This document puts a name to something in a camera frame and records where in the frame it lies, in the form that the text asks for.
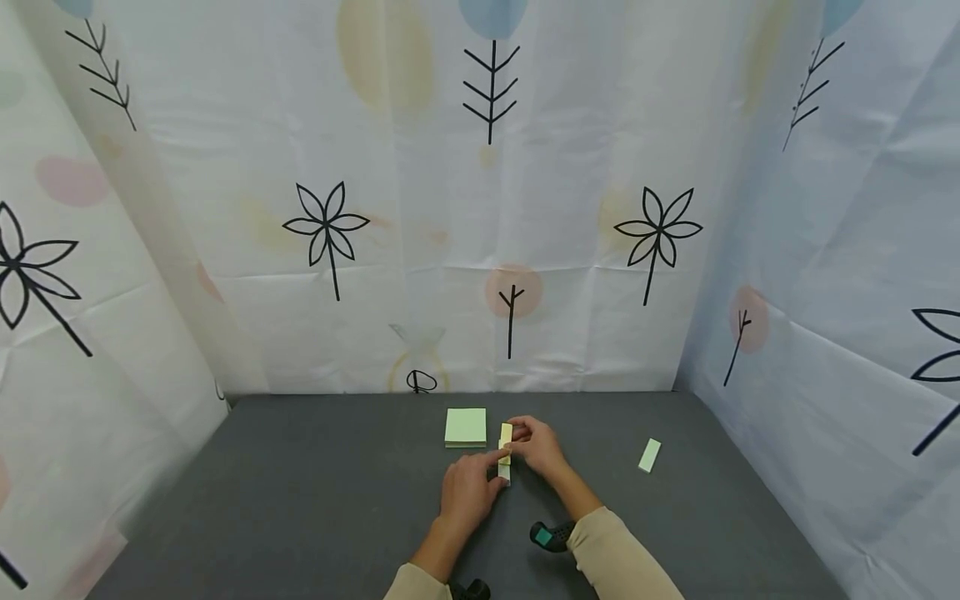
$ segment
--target left hand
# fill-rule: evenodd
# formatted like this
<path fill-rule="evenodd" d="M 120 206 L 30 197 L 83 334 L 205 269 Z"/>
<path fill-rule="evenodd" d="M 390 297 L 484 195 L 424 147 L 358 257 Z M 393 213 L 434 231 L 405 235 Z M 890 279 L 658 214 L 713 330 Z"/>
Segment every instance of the left hand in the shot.
<path fill-rule="evenodd" d="M 487 469 L 496 467 L 497 461 L 509 454 L 507 449 L 469 454 L 450 465 L 444 476 L 438 521 L 468 538 L 490 514 L 500 491 L 507 487 L 503 477 L 487 481 Z"/>

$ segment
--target black line drawing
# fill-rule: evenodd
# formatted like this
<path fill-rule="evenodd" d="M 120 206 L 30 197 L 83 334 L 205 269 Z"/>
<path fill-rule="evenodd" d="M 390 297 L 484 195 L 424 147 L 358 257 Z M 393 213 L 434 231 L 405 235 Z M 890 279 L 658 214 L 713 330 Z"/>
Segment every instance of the black line drawing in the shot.
<path fill-rule="evenodd" d="M 407 373 L 407 387 L 414 394 L 429 394 L 437 389 L 437 380 L 428 372 L 413 369 Z"/>
<path fill-rule="evenodd" d="M 304 193 L 309 196 L 315 204 L 312 212 L 307 201 L 303 199 Z M 353 246 L 344 235 L 344 232 L 356 231 L 369 223 L 370 219 L 357 214 L 343 212 L 347 187 L 342 181 L 330 191 L 330 195 L 326 197 L 325 203 L 321 203 L 320 200 L 313 195 L 313 192 L 299 183 L 297 184 L 297 194 L 300 196 L 300 205 L 303 206 L 303 212 L 305 212 L 309 218 L 291 219 L 283 224 L 283 228 L 298 233 L 299 235 L 311 236 L 309 255 L 311 267 L 320 262 L 320 259 L 324 257 L 326 249 L 330 248 L 330 252 L 327 254 L 330 256 L 330 272 L 333 274 L 333 291 L 339 302 L 340 285 L 337 283 L 337 265 L 333 260 L 333 251 L 336 250 L 349 260 L 355 260 Z M 336 197 L 336 202 L 333 207 L 336 208 L 336 210 L 331 210 L 330 203 L 334 202 L 334 197 Z M 318 247 L 317 240 L 321 238 L 321 234 L 323 235 L 324 241 Z"/>
<path fill-rule="evenodd" d="M 470 112 L 472 112 L 473 114 L 483 119 L 487 123 L 487 145 L 488 146 L 493 144 L 493 124 L 499 121 L 500 117 L 507 114 L 507 112 L 509 112 L 510 109 L 516 105 L 516 100 L 514 100 L 513 102 L 510 103 L 509 106 L 501 110 L 500 113 L 497 114 L 495 117 L 493 116 L 493 105 L 495 105 L 498 100 L 503 98 L 507 94 L 507 92 L 509 92 L 510 89 L 514 86 L 514 84 L 517 81 L 519 81 L 519 78 L 514 77 L 514 80 L 511 81 L 510 84 L 508 84 L 502 91 L 500 91 L 500 93 L 496 93 L 496 74 L 500 71 L 500 69 L 507 66 L 507 64 L 514 59 L 514 56 L 516 56 L 516 53 L 517 51 L 519 51 L 519 49 L 520 49 L 519 46 L 514 48 L 514 51 L 510 53 L 510 56 L 507 57 L 500 64 L 496 63 L 496 40 L 495 39 L 492 40 L 490 64 L 487 64 L 486 62 L 484 62 L 482 59 L 480 59 L 475 54 L 470 52 L 470 50 L 464 49 L 464 52 L 467 53 L 467 56 L 476 60 L 482 67 L 487 69 L 487 71 L 490 73 L 490 93 L 489 94 L 483 91 L 480 91 L 478 87 L 464 80 L 464 85 L 466 87 L 468 87 L 470 90 L 475 92 L 478 96 L 480 96 L 481 98 L 487 101 L 488 110 L 486 115 L 480 112 L 479 110 L 477 110 L 476 108 L 472 107 L 471 105 L 467 104 L 466 102 L 464 102 L 464 107 Z"/>
<path fill-rule="evenodd" d="M 813 75 L 813 72 L 814 72 L 814 71 L 816 71 L 816 70 L 819 69 L 821 66 L 823 66 L 824 62 L 827 62 L 827 60 L 828 60 L 830 57 L 832 57 L 834 54 L 836 54 L 838 50 L 840 50 L 841 48 L 843 48 L 843 47 L 844 47 L 844 44 L 846 44 L 846 43 L 847 43 L 847 42 L 845 42 L 845 41 L 841 41 L 839 44 L 837 44 L 837 46 L 836 46 L 835 48 L 833 48 L 833 50 L 830 50 L 825 57 L 823 57 L 822 59 L 820 59 L 820 51 L 823 50 L 823 48 L 824 48 L 824 39 L 821 37 L 821 38 L 820 38 L 820 44 L 817 46 L 817 49 L 810 53 L 810 54 L 813 56 L 813 60 L 810 62 L 810 66 L 808 66 L 808 67 L 806 68 L 806 81 L 804 81 L 804 84 L 800 86 L 800 97 L 797 99 L 797 105 L 793 107 L 793 117 L 791 117 L 791 119 L 790 119 L 790 131 L 789 131 L 789 132 L 787 133 L 787 135 L 786 135 L 786 141 L 783 142 L 783 150 L 782 150 L 782 152 L 786 152 L 786 145 L 787 145 L 788 143 L 790 143 L 790 135 L 793 134 L 793 128 L 795 128 L 795 127 L 797 127 L 798 125 L 800 125 L 800 122 L 801 122 L 801 121 L 803 121 L 806 117 L 810 116 L 811 114 L 813 114 L 814 112 L 816 112 L 817 110 L 820 109 L 820 105 L 817 105 L 816 107 L 813 107 L 813 108 L 811 108 L 810 110 L 808 110 L 807 112 L 805 112 L 805 113 L 798 119 L 798 118 L 797 118 L 797 113 L 800 112 L 800 107 L 802 107 L 802 106 L 804 105 L 804 103 L 805 103 L 807 100 L 809 100 L 811 96 L 813 96 L 813 94 L 817 93 L 818 91 L 820 91 L 821 89 L 823 89 L 824 87 L 826 87 L 827 84 L 830 83 L 830 80 L 826 80 L 826 81 L 823 82 L 822 84 L 819 84 L 819 85 L 817 85 L 816 87 L 814 87 L 811 91 L 807 92 L 807 91 L 806 91 L 806 88 L 807 88 L 808 85 L 810 85 L 810 76 Z"/>
<path fill-rule="evenodd" d="M 510 286 L 510 298 L 507 299 L 504 296 L 503 292 L 497 292 L 500 295 L 500 298 L 507 304 L 507 308 L 510 309 L 510 319 L 509 324 L 507 325 L 507 360 L 513 358 L 514 354 L 514 306 L 516 306 L 516 299 L 519 298 L 526 290 L 516 290 L 515 285 Z"/>
<path fill-rule="evenodd" d="M 134 131 L 136 131 L 136 124 L 133 122 L 133 117 L 130 114 L 130 85 L 127 85 L 126 96 L 120 92 L 120 59 L 117 59 L 114 62 L 113 70 L 110 71 L 110 67 L 107 64 L 107 59 L 104 58 L 104 48 L 107 46 L 107 23 L 102 24 L 100 30 L 100 39 L 97 39 L 96 34 L 93 33 L 93 27 L 90 25 L 90 19 L 84 19 L 84 22 L 86 23 L 86 30 L 90 33 L 90 39 L 92 40 L 92 43 L 86 41 L 80 36 L 73 34 L 72 32 L 64 30 L 64 33 L 70 36 L 71 39 L 79 41 L 85 47 L 97 53 L 97 57 L 100 58 L 100 63 L 104 66 L 104 71 L 107 73 L 106 75 L 100 71 L 91 69 L 84 64 L 80 64 L 79 66 L 82 68 L 82 70 L 86 71 L 90 75 L 93 75 L 94 77 L 103 80 L 107 84 L 112 85 L 113 91 L 116 92 L 117 97 L 113 98 L 112 96 L 107 96 L 107 94 L 100 91 L 96 87 L 91 87 L 90 91 L 122 108 L 124 112 L 127 113 L 127 118 L 130 119 L 130 126 L 133 127 Z"/>
<path fill-rule="evenodd" d="M 46 240 L 23 245 L 23 228 L 6 202 L 0 202 L 0 317 L 11 330 L 23 321 L 30 298 L 57 320 L 87 356 L 93 356 L 90 348 L 77 335 L 70 324 L 57 311 L 44 294 L 64 300 L 79 300 L 80 294 L 69 283 L 47 271 L 67 257 L 79 242 L 73 240 Z"/>
<path fill-rule="evenodd" d="M 647 291 L 643 294 L 643 305 L 647 305 L 650 298 L 650 283 L 654 277 L 654 266 L 657 264 L 657 254 L 663 259 L 663 262 L 671 268 L 677 265 L 677 245 L 674 240 L 692 237 L 703 230 L 703 226 L 692 221 L 681 221 L 686 210 L 690 206 L 690 200 L 693 199 L 693 188 L 686 190 L 673 201 L 670 206 L 663 210 L 663 204 L 660 198 L 649 187 L 643 188 L 643 216 L 644 220 L 624 221 L 613 228 L 630 237 L 638 237 L 640 241 L 636 242 L 634 249 L 630 252 L 630 258 L 627 260 L 627 266 L 632 267 L 641 260 L 650 256 L 650 273 L 647 276 Z M 672 216 L 674 207 L 680 205 L 679 212 Z"/>
<path fill-rule="evenodd" d="M 24 579 L 23 575 L 20 574 L 20 571 L 16 570 L 16 567 L 7 560 L 7 557 L 3 555 L 3 552 L 0 552 L 0 570 L 2 570 L 4 574 L 10 578 L 15 586 L 20 589 L 27 588 L 27 580 Z"/>
<path fill-rule="evenodd" d="M 740 351 L 740 342 L 743 341 L 743 330 L 747 328 L 747 325 L 753 323 L 753 321 L 747 319 L 746 310 L 736 311 L 736 318 L 739 323 L 740 332 L 736 336 L 736 347 L 733 349 L 733 358 L 730 359 L 730 368 L 727 369 L 727 376 L 723 380 L 723 387 L 725 388 L 727 387 L 727 382 L 730 381 L 730 373 L 733 372 L 733 362 L 736 361 L 736 354 Z"/>
<path fill-rule="evenodd" d="M 932 322 L 929 319 L 930 315 L 940 315 L 943 317 L 951 317 L 957 320 L 955 322 L 955 325 L 957 327 L 957 331 L 960 331 L 960 312 L 946 310 L 945 308 L 914 308 L 912 312 L 914 316 L 916 316 L 917 319 L 919 319 L 920 322 L 926 326 L 927 329 L 929 329 L 930 331 L 933 331 L 934 333 L 944 338 L 945 340 L 949 340 L 954 344 L 960 344 L 960 336 L 953 335 L 947 331 L 944 331 L 944 329 L 941 326 L 936 325 L 934 322 Z M 940 363 L 947 362 L 950 359 L 956 358 L 958 356 L 960 356 L 960 349 L 951 350 L 950 352 L 944 352 L 939 356 L 935 356 L 930 360 L 926 361 L 925 363 L 923 363 L 919 369 L 917 369 L 916 371 L 914 371 L 912 375 L 910 375 L 910 378 L 915 379 L 917 381 L 928 381 L 928 382 L 934 382 L 934 383 L 949 383 L 953 381 L 960 381 L 960 371 L 958 371 L 956 375 L 926 374 L 929 370 L 939 365 Z M 954 362 L 957 363 L 956 365 L 957 367 L 960 367 L 960 360 L 956 360 Z M 921 454 L 923 454 L 924 450 L 926 450 L 926 448 L 930 444 L 932 444 L 933 441 L 940 436 L 940 434 L 946 431 L 947 428 L 950 427 L 950 424 L 953 423 L 953 421 L 958 416 L 960 416 L 960 404 L 957 404 L 955 407 L 953 407 L 953 410 L 951 410 L 947 414 L 947 416 L 943 418 L 943 420 L 937 423 L 937 426 L 934 427 L 930 431 L 930 433 L 928 433 L 926 437 L 919 444 L 917 444 L 917 447 L 913 449 L 913 455 L 920 456 Z"/>

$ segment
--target sleeve cuff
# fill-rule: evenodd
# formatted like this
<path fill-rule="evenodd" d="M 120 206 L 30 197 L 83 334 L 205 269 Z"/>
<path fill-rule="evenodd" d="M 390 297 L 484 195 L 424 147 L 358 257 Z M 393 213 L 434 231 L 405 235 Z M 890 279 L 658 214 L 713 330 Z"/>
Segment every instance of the sleeve cuff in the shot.
<path fill-rule="evenodd" d="M 450 589 L 420 567 L 407 563 L 397 570 L 385 600 L 450 600 Z"/>
<path fill-rule="evenodd" d="M 627 526 L 620 520 L 619 516 L 611 512 L 606 506 L 601 506 L 577 521 L 573 533 L 566 541 L 566 547 L 572 551 L 590 540 L 596 540 L 611 532 L 626 529 Z"/>

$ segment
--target fabric backdrop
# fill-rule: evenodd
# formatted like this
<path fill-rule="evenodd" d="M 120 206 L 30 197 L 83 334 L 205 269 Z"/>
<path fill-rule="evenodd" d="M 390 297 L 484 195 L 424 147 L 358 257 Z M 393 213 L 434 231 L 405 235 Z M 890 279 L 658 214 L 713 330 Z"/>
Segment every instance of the fabric backdrop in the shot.
<path fill-rule="evenodd" d="M 707 264 L 681 383 L 853 597 L 949 597 L 958 17 L 0 0 L 0 598 L 224 392 L 669 389 Z"/>
<path fill-rule="evenodd" d="M 955 598 L 960 5 L 826 8 L 776 48 L 679 382 L 852 598 Z"/>

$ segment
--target person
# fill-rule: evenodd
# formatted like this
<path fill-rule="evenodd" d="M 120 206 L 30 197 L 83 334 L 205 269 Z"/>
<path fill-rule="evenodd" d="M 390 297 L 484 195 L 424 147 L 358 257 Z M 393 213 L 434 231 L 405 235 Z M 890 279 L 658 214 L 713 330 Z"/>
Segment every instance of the person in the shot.
<path fill-rule="evenodd" d="M 557 436 L 533 417 L 514 417 L 510 444 L 502 450 L 464 456 L 450 465 L 441 489 L 440 514 L 423 544 L 396 573 L 384 600 L 450 600 L 450 572 L 470 535 L 490 513 L 506 480 L 487 480 L 487 469 L 512 454 L 543 477 L 576 521 L 567 547 L 577 569 L 587 576 L 600 600 L 683 600 L 653 556 L 608 510 L 573 470 Z"/>

